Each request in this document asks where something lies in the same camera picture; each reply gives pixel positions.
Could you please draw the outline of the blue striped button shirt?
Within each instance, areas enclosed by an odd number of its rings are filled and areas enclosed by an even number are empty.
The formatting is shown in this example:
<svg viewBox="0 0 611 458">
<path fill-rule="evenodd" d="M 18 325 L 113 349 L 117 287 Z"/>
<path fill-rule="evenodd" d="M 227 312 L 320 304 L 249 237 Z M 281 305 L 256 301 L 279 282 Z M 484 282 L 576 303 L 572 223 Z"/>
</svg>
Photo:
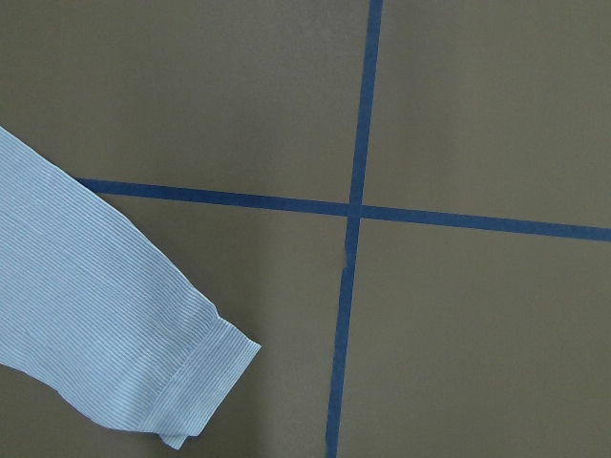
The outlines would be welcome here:
<svg viewBox="0 0 611 458">
<path fill-rule="evenodd" d="M 1 134 L 1 362 L 109 428 L 196 435 L 259 351 L 118 210 Z"/>
</svg>

